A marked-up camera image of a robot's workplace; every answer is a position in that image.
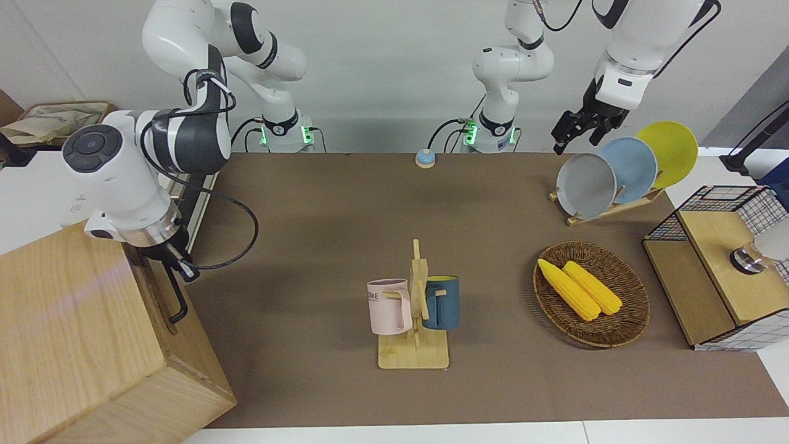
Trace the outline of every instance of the brown table surface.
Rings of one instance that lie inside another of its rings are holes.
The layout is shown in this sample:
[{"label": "brown table surface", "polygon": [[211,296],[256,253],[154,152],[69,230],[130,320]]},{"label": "brown table surface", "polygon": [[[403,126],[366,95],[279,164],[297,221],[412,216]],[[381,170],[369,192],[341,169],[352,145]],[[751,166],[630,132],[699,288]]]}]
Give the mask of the brown table surface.
[{"label": "brown table surface", "polygon": [[[255,211],[260,240],[189,285],[238,398],[211,427],[789,416],[755,353],[688,348],[640,244],[669,200],[569,228],[547,199],[568,158],[439,156],[421,170],[412,154],[234,155],[215,188]],[[224,261],[250,232],[213,198],[194,258]],[[414,238],[432,274],[460,276],[446,371],[376,366],[365,282],[408,277]],[[643,280],[652,319],[638,341],[588,350],[540,320],[537,255],[569,239]]]}]

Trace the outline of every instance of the pink mug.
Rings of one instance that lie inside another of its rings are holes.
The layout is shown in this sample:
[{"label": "pink mug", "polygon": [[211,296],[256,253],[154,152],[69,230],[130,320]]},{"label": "pink mug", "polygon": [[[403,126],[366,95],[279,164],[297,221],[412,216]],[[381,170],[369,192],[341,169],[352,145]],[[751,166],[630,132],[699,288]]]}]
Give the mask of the pink mug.
[{"label": "pink mug", "polygon": [[392,335],[413,326],[407,279],[378,279],[367,283],[372,332]]}]

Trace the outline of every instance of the round woven basket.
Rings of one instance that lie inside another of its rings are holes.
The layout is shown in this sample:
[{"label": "round woven basket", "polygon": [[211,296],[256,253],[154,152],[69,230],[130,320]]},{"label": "round woven basket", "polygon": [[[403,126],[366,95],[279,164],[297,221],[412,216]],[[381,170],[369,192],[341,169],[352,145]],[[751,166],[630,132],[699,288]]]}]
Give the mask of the round woven basket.
[{"label": "round woven basket", "polygon": [[622,300],[619,312],[584,321],[535,265],[533,283],[537,302],[548,319],[567,336],[594,347],[612,348],[629,344],[644,332],[649,324],[649,298],[644,285],[628,264],[611,251],[592,243],[569,241],[549,247],[540,258],[559,268],[567,261],[576,261]]}]

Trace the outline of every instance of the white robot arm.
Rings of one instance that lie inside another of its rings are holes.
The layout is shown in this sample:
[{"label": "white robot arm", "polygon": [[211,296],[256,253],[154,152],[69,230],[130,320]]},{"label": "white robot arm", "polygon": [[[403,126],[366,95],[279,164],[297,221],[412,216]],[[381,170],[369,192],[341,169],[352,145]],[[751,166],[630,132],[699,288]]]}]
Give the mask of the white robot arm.
[{"label": "white robot arm", "polygon": [[263,140],[271,152],[299,152],[312,144],[312,120],[294,104],[283,82],[301,80],[306,71],[304,53],[296,47],[279,47],[279,56],[267,69],[238,57],[225,59],[227,70],[249,86],[260,100]]},{"label": "white robot arm", "polygon": [[597,145],[619,128],[628,112],[638,107],[670,50],[716,3],[720,6],[710,0],[613,0],[605,15],[595,10],[600,22],[613,29],[611,42],[581,110],[565,111],[554,127],[554,151],[561,154],[567,143],[588,130],[594,130],[589,140]]},{"label": "white robot arm", "polygon": [[[272,71],[289,69],[289,58],[280,56],[286,46],[255,8],[223,0],[157,0],[143,28],[143,46],[159,68],[181,80],[190,108],[116,111],[73,134],[63,157],[106,222],[106,229],[91,231],[96,223],[89,221],[89,234],[127,242],[194,280],[199,269],[211,267],[192,265],[189,233],[151,164],[169,173],[216,173],[230,157],[226,113],[236,101],[226,87],[222,57]],[[194,101],[190,77],[196,80]]]},{"label": "white robot arm", "polygon": [[553,52],[544,42],[543,25],[531,1],[507,0],[504,24],[518,45],[486,47],[473,63],[474,76],[484,85],[486,96],[473,117],[466,144],[484,153],[509,146],[520,100],[510,83],[544,79],[553,70]]}]

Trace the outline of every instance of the corn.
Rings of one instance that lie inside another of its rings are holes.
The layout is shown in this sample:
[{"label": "corn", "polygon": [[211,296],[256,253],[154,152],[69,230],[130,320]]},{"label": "corn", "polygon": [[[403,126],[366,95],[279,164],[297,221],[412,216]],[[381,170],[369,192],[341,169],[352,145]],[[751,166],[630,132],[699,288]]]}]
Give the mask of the corn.
[{"label": "corn", "polygon": [[543,276],[548,280],[548,283],[581,319],[592,321],[600,316],[600,307],[594,302],[594,299],[559,267],[544,259],[537,259],[537,264],[540,266],[540,270],[542,270]]},{"label": "corn", "polygon": [[592,296],[603,313],[614,314],[622,308],[622,300],[578,263],[568,261],[562,270]]}]

